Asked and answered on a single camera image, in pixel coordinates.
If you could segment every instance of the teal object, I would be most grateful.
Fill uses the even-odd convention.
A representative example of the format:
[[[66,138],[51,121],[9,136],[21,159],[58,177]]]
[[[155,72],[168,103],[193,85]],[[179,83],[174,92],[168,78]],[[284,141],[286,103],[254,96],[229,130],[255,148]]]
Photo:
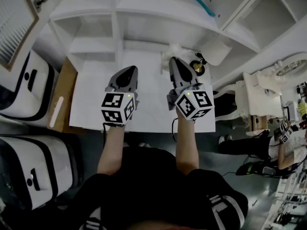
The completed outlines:
[[[215,13],[213,13],[202,0],[196,0],[208,13],[208,15],[215,17]]]

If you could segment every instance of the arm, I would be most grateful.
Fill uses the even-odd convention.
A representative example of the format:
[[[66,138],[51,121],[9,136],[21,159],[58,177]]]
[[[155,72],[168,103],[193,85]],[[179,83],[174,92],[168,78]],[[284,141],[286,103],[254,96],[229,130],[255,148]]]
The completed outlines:
[[[196,147],[193,120],[186,120],[179,110],[176,146],[176,166],[184,175],[199,169],[199,157]]]
[[[124,127],[110,127],[100,157],[97,173],[112,175],[121,167],[124,144]]]
[[[291,152],[288,156],[284,155],[285,145],[284,143],[279,146],[278,150],[278,169],[283,170],[292,164],[294,164],[294,153]]]

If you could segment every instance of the forearm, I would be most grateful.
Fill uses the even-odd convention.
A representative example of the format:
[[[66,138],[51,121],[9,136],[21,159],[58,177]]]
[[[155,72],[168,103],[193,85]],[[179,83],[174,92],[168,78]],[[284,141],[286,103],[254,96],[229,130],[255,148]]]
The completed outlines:
[[[179,171],[188,174],[199,168],[193,120],[178,116],[176,164]]]
[[[110,127],[98,164],[98,173],[112,175],[121,167],[125,127]]]

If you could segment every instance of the marker cube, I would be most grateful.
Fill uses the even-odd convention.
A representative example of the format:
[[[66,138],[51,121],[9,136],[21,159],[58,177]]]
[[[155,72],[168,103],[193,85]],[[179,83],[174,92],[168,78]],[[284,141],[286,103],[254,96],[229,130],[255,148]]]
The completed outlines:
[[[124,125],[134,110],[134,93],[106,92],[101,105],[104,123]]]
[[[206,90],[185,90],[178,97],[175,105],[183,116],[190,120],[205,116],[214,108],[214,101]]]

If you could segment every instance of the table surface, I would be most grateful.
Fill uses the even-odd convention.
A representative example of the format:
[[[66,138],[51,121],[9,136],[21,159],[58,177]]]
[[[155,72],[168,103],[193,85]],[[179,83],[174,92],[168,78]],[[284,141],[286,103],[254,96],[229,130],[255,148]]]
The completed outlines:
[[[183,57],[183,60],[190,62],[188,56]],[[173,85],[168,71],[161,74],[161,53],[124,50],[123,68],[131,65],[137,66],[139,70],[137,93],[140,103],[132,120],[126,124],[126,131],[170,133],[172,121],[177,114],[175,110],[168,110],[166,95]],[[110,67],[78,74],[71,104],[70,126],[103,129],[101,103],[105,87],[114,73]],[[206,85],[208,95],[213,100],[207,67],[205,74],[199,77],[199,82]],[[177,122],[174,123],[174,131],[177,131]],[[215,132],[214,109],[196,120],[195,132]]]

